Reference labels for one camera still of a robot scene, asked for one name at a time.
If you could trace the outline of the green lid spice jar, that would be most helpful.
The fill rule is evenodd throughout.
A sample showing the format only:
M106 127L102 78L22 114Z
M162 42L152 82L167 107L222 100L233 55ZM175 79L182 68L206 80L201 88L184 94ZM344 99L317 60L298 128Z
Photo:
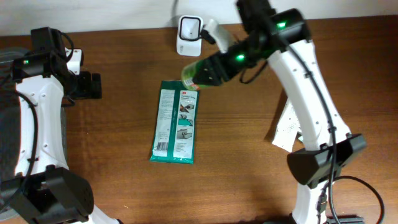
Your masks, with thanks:
M202 64L203 60L197 60L183 68L181 73L181 82L187 90L199 91L210 87L209 85L196 84L193 81L193 77Z

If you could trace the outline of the green 3M gloves package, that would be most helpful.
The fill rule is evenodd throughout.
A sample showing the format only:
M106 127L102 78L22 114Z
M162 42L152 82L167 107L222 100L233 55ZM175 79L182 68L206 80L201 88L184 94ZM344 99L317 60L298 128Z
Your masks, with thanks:
M180 80L163 80L152 144L152 162L193 164L199 92Z

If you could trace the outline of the white tube with tan cap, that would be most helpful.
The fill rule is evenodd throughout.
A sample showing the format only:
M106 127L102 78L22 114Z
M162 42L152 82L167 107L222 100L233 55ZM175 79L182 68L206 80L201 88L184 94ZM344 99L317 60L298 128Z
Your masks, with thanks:
M288 98L277 123L272 144L287 152L292 152L296 136L299 132L301 132L299 120L293 104Z

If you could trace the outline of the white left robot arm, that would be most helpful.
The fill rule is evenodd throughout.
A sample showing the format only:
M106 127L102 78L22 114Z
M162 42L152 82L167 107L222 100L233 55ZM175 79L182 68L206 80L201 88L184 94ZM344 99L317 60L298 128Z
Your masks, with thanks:
M65 108L100 99L101 77L58 29L30 32L31 49L1 50L1 220L114 223L67 164Z

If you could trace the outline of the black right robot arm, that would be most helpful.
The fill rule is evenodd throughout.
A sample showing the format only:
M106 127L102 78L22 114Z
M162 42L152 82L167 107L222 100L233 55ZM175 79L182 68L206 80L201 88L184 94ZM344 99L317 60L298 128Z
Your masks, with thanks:
M339 115L321 75L315 46L300 11L276 12L268 1L238 1L246 39L185 67L189 90L219 86L265 60L277 75L297 116L303 148L287 157L298 183L292 223L339 223L333 209L333 183L365 147Z

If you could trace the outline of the white barcode scanner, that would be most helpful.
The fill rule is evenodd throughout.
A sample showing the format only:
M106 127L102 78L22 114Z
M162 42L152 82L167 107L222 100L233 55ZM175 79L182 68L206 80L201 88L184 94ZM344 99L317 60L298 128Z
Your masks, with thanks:
M203 19L198 16L181 16L177 29L177 53L188 57L201 55L201 36Z

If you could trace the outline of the dark grey plastic basket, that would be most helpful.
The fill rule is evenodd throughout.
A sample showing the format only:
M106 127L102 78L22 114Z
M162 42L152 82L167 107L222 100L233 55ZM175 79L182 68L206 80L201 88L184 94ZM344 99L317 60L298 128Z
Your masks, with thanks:
M1 49L1 80L9 74L9 68L15 58L28 52L22 47ZM18 97L7 91L1 91L1 182L16 176L15 168L19 158L21 140L21 113Z

